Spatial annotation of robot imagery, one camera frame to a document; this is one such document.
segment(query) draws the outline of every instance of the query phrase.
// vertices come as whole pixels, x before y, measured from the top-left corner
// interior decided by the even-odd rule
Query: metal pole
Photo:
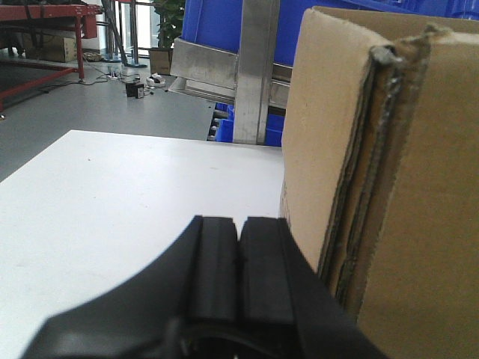
[[[113,27],[116,27],[116,11],[115,11],[115,0],[110,1],[110,15],[112,17],[111,23],[109,26],[105,27],[106,33],[106,55],[103,56],[104,62],[121,62],[121,59],[118,57],[118,46],[115,43],[113,35]]]
[[[233,142],[263,144],[266,137],[279,0],[243,0]]]
[[[130,67],[146,67],[145,64],[138,62],[138,33],[136,31],[136,0],[131,0],[129,3],[129,23],[130,23],[130,40],[132,43],[132,60],[133,64],[128,64]]]

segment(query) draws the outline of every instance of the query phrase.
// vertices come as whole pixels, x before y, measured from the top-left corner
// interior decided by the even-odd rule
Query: blue plastic crate
[[[274,129],[275,131],[282,131],[284,128],[284,116],[278,114],[268,114],[267,129]]]
[[[306,9],[315,5],[410,12],[405,7],[375,0],[281,0],[275,50],[276,62],[293,64],[302,15]],[[241,11],[242,0],[186,0],[182,38],[192,43],[238,52]]]
[[[233,142],[234,122],[229,119],[219,121],[219,128],[216,130],[216,142]]]
[[[264,139],[264,144],[266,146],[275,146],[281,147],[281,139],[283,137],[283,131],[278,131],[276,129],[266,129],[266,137]]]
[[[453,0],[448,7],[448,16],[460,19],[479,20],[478,0]]]
[[[234,121],[234,106],[228,105],[226,112],[228,113],[228,119]]]
[[[228,109],[228,105],[225,104],[225,103],[217,102],[216,106],[215,106],[215,109],[226,112],[227,109]]]

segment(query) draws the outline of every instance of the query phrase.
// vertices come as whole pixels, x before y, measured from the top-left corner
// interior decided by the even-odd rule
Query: cardboard flap
[[[284,178],[291,230],[313,269],[343,163],[350,156],[348,143],[354,138],[362,99],[368,96],[364,87],[370,48],[390,44],[372,31],[318,10],[307,10],[303,17],[283,135]],[[296,226],[297,221],[308,225]]]
[[[410,36],[417,37],[424,31],[427,25],[431,23],[445,26],[455,32],[479,33],[478,24],[473,20],[417,16],[404,13],[345,10],[320,6],[314,9],[339,19],[345,19],[356,25],[364,26],[368,30],[374,31],[391,41]]]

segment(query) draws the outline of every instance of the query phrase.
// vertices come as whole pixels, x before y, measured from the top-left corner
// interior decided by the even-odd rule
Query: white tabletop
[[[277,217],[281,149],[70,131],[0,182],[0,352],[117,286],[194,215]]]

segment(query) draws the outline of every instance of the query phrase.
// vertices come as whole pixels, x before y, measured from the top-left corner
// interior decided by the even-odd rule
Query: cardboard box
[[[150,53],[150,73],[169,75],[173,50],[153,48]]]
[[[282,215],[394,359],[479,358],[477,33],[474,21],[325,7],[303,18]]]
[[[39,49],[33,46],[31,36],[23,35],[25,56],[35,60],[70,62],[76,60],[76,40],[51,34],[43,35],[43,45]]]

